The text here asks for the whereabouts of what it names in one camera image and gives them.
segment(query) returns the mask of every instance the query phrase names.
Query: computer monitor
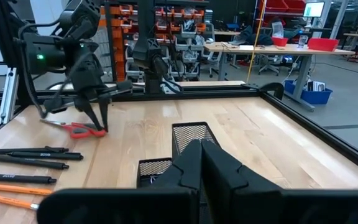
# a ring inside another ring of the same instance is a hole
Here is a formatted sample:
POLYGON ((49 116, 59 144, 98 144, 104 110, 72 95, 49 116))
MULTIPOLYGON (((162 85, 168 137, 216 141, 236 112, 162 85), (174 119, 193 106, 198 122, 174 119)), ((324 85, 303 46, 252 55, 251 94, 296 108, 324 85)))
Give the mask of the computer monitor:
POLYGON ((303 17, 321 17, 325 2, 309 2, 306 3, 303 17))

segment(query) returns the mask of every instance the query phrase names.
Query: black mesh container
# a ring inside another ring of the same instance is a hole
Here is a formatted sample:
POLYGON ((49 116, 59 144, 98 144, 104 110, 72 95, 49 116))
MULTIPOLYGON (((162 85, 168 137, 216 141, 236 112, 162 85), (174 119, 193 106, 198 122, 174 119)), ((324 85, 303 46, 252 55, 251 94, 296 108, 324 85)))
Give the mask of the black mesh container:
POLYGON ((180 123, 172 125, 172 159, 175 159, 191 140, 209 140, 219 143, 206 122, 180 123))
MULTIPOLYGON (((172 159, 181 154, 186 146, 194 139, 209 140, 220 146, 206 122, 180 123, 172 125, 172 159)), ((204 183, 201 182, 200 193, 200 224, 212 223, 207 200, 204 193, 204 183)))
POLYGON ((148 187, 172 164, 171 158, 146 159, 139 161, 136 187, 148 187))

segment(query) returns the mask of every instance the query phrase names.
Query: aluminum frame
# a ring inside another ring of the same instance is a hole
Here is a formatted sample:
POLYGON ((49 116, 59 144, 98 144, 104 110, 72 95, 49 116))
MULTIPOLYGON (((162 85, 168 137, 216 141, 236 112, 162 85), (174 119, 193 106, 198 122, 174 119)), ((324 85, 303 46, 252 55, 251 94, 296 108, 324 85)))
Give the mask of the aluminum frame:
MULTIPOLYGON (((0 47, 4 59, 8 61, 10 67, 17 67, 19 74, 19 89, 17 93, 18 100, 16 105, 19 105, 18 109, 15 110, 14 116, 17 116, 21 111, 30 105, 29 94, 24 85, 23 73, 21 67, 17 65, 18 61, 12 57, 19 58, 17 52, 12 51, 12 41, 9 37, 12 37, 12 32, 7 28, 9 21, 6 15, 6 0, 0 0, 0 47)), ((324 129, 320 125, 316 124, 312 120, 304 117, 285 105, 282 101, 273 97, 272 95, 261 92, 259 90, 247 88, 244 85, 238 86, 189 86, 183 87, 184 93, 179 95, 145 95, 142 89, 135 88, 133 94, 125 94, 116 96, 112 99, 113 102, 117 101, 149 101, 149 100, 186 100, 186 99, 200 99, 200 98, 233 98, 233 97, 261 97, 272 106, 286 114, 292 120, 297 122, 299 125, 310 131, 317 138, 330 145, 334 150, 346 156, 350 161, 358 165, 358 149, 345 142, 343 139, 338 138, 328 130, 324 129)), ((40 103, 42 104, 46 99, 52 99, 55 91, 45 90, 38 91, 37 96, 40 103)), ((69 97, 75 94, 74 91, 65 90, 62 95, 69 97)))

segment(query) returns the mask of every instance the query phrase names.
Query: office chair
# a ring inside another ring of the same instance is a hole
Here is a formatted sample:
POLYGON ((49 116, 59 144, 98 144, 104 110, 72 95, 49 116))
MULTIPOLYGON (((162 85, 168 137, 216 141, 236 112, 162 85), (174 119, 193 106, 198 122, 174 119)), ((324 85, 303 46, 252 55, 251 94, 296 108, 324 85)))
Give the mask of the office chair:
MULTIPOLYGON (((261 28, 260 31, 263 34, 267 34, 267 35, 272 35, 272 28, 261 28)), ((262 58, 259 58, 259 60, 265 60, 265 64, 263 67, 261 67, 259 69, 258 75, 260 75, 261 72, 265 71, 265 70, 271 70, 273 72, 276 73, 276 76, 278 76, 278 74, 280 73, 280 68, 278 66, 275 66, 275 64, 277 64, 277 62, 281 62, 282 60, 282 56, 279 55, 264 55, 264 54, 260 54, 262 56, 262 58)))
MULTIPOLYGON (((203 33, 203 37, 205 39, 205 42, 211 43, 208 39, 212 39, 213 42, 215 41, 215 32, 214 32, 214 25, 207 23, 205 32, 203 33)), ((201 56, 203 58, 206 58, 208 61, 208 68, 209 68, 209 77, 212 78, 213 74, 212 71, 217 73, 219 61, 222 57, 222 52, 210 52, 208 50, 203 49, 201 52, 201 56)))

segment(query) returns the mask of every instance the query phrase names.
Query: floor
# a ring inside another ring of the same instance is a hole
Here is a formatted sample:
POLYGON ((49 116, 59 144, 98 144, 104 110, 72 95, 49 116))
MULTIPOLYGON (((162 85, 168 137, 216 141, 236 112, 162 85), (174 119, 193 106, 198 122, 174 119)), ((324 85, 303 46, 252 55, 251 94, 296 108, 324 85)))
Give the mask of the floor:
MULTIPOLYGON (((312 79, 325 82, 334 92, 325 106, 317 106, 314 112, 309 112, 292 100, 285 98, 284 103, 290 105, 299 113, 316 121, 340 138, 358 147, 358 63, 345 61, 340 56, 320 55, 313 59, 312 79)), ((270 72, 258 75, 255 67, 250 76, 249 83, 263 85, 268 82, 282 82, 287 76, 288 69, 281 68, 278 77, 270 72)), ((229 80, 247 80, 248 67, 227 71, 229 80)), ((216 80, 217 76, 210 78, 203 72, 204 81, 216 80)), ((289 79, 295 79, 294 73, 289 79)), ((48 86, 61 82, 64 76, 57 74, 44 75, 35 81, 36 89, 44 90, 48 86)), ((0 90, 4 84, 4 77, 0 77, 0 90)))

